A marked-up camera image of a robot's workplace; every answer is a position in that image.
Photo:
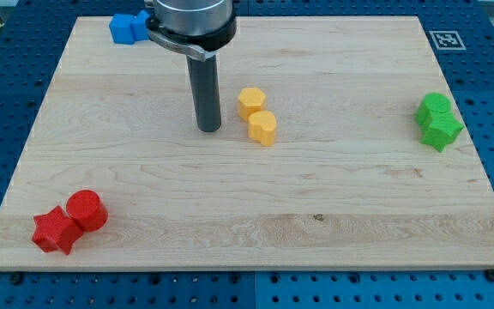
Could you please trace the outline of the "blue block behind arm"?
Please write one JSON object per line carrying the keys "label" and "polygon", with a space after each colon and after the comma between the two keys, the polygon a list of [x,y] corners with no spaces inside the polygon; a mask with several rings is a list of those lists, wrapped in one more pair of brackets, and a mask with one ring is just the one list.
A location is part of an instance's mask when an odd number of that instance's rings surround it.
{"label": "blue block behind arm", "polygon": [[145,10],[141,10],[131,22],[131,28],[134,34],[135,41],[149,40],[146,20],[150,14]]}

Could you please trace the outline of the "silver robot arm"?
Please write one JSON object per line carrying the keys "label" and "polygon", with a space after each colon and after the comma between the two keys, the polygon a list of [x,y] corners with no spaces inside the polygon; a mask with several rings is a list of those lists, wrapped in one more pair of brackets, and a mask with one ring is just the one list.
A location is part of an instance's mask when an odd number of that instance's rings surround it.
{"label": "silver robot arm", "polygon": [[232,0],[145,0],[148,37],[161,47],[204,62],[237,31]]}

